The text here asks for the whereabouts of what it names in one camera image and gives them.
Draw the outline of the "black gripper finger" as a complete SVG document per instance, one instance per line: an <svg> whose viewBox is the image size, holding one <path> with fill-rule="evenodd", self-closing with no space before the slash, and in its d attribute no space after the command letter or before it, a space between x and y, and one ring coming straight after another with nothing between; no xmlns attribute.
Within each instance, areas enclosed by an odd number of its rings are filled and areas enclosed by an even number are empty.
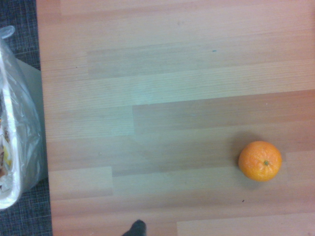
<svg viewBox="0 0 315 236"><path fill-rule="evenodd" d="M131 228L126 231L123 236L146 236L147 226L146 223L140 219L136 220Z"/></svg>

